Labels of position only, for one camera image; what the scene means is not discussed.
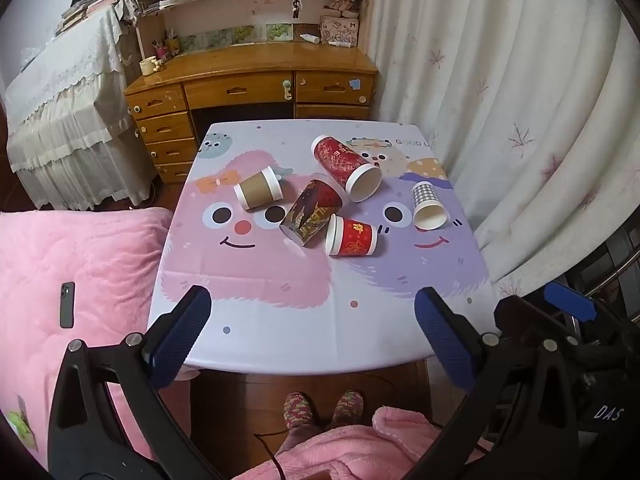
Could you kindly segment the grey checkered paper cup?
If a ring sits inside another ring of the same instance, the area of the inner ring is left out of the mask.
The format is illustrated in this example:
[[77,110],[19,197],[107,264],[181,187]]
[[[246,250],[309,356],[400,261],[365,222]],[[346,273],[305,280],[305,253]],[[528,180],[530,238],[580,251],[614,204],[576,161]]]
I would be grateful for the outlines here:
[[413,185],[413,223],[424,231],[433,231],[444,226],[449,220],[448,211],[440,201],[434,185],[421,181]]

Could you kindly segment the small red paper cup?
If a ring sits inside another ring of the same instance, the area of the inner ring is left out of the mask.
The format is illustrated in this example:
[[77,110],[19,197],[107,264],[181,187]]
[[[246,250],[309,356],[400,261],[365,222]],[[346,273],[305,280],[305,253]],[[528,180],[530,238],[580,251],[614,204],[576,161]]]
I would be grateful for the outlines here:
[[333,257],[372,256],[378,246],[378,232],[366,222],[334,214],[326,229],[326,254]]

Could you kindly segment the tall red paper cup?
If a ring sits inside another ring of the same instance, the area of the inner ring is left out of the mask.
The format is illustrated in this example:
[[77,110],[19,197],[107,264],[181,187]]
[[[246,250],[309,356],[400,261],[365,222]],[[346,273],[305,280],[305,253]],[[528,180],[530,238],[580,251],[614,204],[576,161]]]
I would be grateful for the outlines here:
[[380,187],[382,170],[333,136],[317,136],[311,153],[354,203],[367,200]]

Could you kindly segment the dark patterned red cup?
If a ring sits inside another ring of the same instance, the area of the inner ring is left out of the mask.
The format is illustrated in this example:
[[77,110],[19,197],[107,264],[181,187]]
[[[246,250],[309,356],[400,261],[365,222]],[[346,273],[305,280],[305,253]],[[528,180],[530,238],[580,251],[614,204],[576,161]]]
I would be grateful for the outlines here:
[[300,247],[306,246],[349,204],[346,192],[327,176],[316,174],[294,200],[280,230]]

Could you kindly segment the brown sleeve paper cup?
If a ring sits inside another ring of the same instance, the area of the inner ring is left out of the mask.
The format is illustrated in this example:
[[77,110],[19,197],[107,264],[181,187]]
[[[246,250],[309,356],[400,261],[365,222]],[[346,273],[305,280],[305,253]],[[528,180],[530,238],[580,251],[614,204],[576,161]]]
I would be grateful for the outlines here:
[[244,210],[268,206],[283,198],[280,177],[271,166],[236,184],[233,189]]

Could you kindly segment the green sticker on blanket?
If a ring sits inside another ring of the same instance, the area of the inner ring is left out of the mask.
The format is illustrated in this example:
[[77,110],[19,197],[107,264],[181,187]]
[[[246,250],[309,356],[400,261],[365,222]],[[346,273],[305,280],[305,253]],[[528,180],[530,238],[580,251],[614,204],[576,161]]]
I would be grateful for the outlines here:
[[10,427],[14,431],[14,434],[21,441],[21,444],[25,448],[32,451],[38,450],[36,436],[32,432],[32,428],[29,426],[28,417],[26,413],[26,403],[21,396],[17,397],[17,409],[12,411],[6,411],[3,413],[4,417],[8,421]]

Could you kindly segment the pink fleece robe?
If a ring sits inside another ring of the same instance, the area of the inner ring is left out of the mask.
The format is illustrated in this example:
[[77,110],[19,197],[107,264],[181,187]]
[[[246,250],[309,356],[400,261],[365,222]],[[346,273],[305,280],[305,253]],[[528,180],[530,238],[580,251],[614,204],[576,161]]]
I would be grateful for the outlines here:
[[331,429],[239,475],[241,479],[400,479],[440,430],[420,413],[383,406],[370,426]]

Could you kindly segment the dark smartphone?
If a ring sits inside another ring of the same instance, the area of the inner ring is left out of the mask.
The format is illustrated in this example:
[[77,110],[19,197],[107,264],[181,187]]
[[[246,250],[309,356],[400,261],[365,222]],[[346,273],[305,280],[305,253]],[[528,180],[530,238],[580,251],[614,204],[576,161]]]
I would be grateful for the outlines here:
[[75,283],[66,282],[61,285],[60,310],[58,322],[64,330],[74,327]]

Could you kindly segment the right knitted slipper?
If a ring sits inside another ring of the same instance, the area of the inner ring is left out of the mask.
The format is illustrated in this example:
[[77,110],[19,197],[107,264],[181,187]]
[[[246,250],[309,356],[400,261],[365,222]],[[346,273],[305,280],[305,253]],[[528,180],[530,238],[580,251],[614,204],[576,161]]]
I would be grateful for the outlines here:
[[332,424],[337,426],[355,425],[360,422],[364,412],[363,395],[357,390],[347,390],[335,405]]

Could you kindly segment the knitted slipper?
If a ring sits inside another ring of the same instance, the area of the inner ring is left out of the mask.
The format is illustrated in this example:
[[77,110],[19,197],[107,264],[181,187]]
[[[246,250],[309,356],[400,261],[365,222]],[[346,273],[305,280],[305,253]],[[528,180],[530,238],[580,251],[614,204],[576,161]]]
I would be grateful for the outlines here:
[[305,393],[291,392],[284,400],[283,420],[288,431],[314,426],[314,408]]
[[335,405],[332,424],[337,426],[355,425],[360,422],[364,412],[363,395],[357,390],[347,390]]

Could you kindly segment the pink fluffy blanket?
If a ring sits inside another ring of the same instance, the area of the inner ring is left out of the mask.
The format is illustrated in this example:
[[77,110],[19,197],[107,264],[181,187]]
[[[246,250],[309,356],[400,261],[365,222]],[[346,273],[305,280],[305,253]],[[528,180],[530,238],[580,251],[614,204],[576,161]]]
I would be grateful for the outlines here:
[[40,465],[68,344],[118,344],[148,324],[172,214],[26,211],[1,216],[1,413]]

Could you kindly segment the left knitted slipper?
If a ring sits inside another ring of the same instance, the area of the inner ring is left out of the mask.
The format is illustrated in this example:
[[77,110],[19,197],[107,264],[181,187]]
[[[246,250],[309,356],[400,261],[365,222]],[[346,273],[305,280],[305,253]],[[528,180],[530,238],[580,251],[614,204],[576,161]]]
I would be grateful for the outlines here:
[[284,400],[283,420],[288,431],[314,426],[314,408],[305,393],[291,392]]

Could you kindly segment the cartoon monster tablecloth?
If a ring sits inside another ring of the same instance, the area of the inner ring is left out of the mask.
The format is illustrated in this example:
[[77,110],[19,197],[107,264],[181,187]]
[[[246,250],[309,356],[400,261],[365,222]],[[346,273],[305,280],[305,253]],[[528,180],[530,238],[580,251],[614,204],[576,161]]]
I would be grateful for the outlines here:
[[[333,257],[324,238],[300,247],[280,223],[316,174],[317,136],[333,136],[381,167],[378,190],[345,218],[378,232],[372,256]],[[283,198],[244,210],[233,187],[271,166]],[[413,223],[412,188],[434,185],[449,214],[433,231]],[[169,312],[201,285],[212,313],[186,362],[238,373],[320,375],[427,358],[414,315],[431,286],[480,332],[494,328],[496,297],[454,188],[420,130],[393,122],[264,120],[210,126],[169,228],[151,313]]]

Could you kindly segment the white floral curtain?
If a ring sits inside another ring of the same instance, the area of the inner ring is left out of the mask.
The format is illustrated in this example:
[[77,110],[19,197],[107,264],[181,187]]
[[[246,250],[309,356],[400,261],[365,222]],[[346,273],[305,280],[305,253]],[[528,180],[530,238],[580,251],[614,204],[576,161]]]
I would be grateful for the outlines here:
[[615,0],[374,0],[375,115],[419,127],[492,286],[525,295],[639,205],[639,43]]

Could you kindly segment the white lace covered furniture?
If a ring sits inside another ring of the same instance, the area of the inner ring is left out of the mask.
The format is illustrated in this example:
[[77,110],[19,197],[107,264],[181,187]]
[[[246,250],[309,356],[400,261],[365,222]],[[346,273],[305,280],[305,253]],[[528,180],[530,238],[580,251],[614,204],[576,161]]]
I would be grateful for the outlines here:
[[117,0],[62,32],[6,90],[11,171],[36,208],[138,206],[157,172],[128,110],[141,75],[137,9]]

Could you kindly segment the wooden desk with drawers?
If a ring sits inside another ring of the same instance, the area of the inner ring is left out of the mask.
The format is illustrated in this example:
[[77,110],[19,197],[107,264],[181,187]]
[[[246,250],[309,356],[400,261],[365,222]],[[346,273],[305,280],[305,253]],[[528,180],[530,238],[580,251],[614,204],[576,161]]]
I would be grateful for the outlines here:
[[357,48],[250,44],[180,55],[125,98],[160,178],[174,184],[186,180],[208,120],[366,120],[377,74]]

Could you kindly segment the patterned cardboard box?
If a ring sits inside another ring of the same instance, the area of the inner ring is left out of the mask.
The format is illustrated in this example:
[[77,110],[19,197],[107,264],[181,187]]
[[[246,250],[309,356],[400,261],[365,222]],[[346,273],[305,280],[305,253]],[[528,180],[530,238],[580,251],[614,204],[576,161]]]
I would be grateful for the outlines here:
[[335,47],[354,48],[358,44],[358,18],[338,18],[322,16],[320,20],[320,36],[322,44]]

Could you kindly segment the cream mug on desk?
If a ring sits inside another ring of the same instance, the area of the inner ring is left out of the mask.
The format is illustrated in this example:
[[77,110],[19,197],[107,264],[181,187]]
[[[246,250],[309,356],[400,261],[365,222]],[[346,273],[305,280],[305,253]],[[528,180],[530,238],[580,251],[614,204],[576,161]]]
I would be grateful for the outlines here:
[[164,62],[156,56],[149,56],[140,61],[140,70],[143,76],[149,77],[163,68]]

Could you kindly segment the wooden bookshelf hutch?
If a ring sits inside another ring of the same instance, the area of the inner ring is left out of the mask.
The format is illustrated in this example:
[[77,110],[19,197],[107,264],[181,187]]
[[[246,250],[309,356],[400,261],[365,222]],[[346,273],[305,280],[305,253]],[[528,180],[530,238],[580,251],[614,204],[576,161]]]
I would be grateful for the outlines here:
[[142,58],[166,58],[244,44],[303,44],[320,36],[322,16],[358,18],[370,32],[372,0],[131,0]]

